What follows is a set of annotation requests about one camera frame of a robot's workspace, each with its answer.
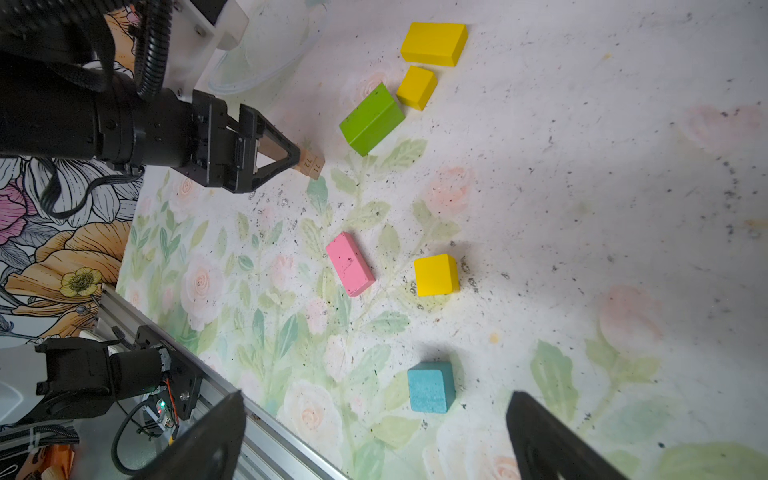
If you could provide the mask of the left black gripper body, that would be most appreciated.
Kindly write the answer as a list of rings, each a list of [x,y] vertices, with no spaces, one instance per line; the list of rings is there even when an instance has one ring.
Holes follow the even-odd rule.
[[[147,166],[176,170],[205,187],[238,190],[240,124],[226,104],[199,91],[184,101],[170,89],[144,100],[133,89],[95,96],[94,157],[137,174]]]

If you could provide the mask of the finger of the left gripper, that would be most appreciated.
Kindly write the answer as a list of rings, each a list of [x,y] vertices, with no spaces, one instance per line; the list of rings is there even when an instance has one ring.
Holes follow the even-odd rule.
[[[300,155],[299,148],[261,112],[245,104],[239,107],[238,135],[251,141],[255,151],[268,158],[298,158]]]
[[[272,162],[264,167],[256,165],[256,155],[246,154],[240,162],[238,170],[238,192],[251,193],[263,186],[280,173],[297,166],[299,156],[297,154]]]

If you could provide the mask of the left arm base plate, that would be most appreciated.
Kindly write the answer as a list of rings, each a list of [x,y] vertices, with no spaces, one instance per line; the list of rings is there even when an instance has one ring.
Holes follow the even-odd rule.
[[[166,352],[168,360],[163,360],[162,367],[164,379],[170,384],[170,396],[179,419],[189,420],[196,407],[204,379],[202,369],[184,347],[177,345],[174,340],[168,339],[150,325],[138,327],[136,343],[141,348],[152,347]]]

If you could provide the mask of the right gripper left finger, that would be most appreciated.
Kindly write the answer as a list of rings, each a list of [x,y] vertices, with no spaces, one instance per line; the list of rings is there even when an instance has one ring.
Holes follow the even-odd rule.
[[[130,478],[232,479],[245,436],[245,424],[244,398],[240,391],[235,391]]]

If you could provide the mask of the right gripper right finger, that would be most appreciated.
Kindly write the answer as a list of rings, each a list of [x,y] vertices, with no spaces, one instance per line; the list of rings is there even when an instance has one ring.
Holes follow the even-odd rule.
[[[506,423],[522,479],[626,479],[524,391],[512,394]]]

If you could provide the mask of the green rectangular block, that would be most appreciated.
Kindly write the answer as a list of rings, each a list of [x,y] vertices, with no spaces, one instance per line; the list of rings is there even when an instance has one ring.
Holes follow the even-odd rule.
[[[339,127],[349,146],[360,156],[367,156],[404,119],[399,104],[380,83]]]

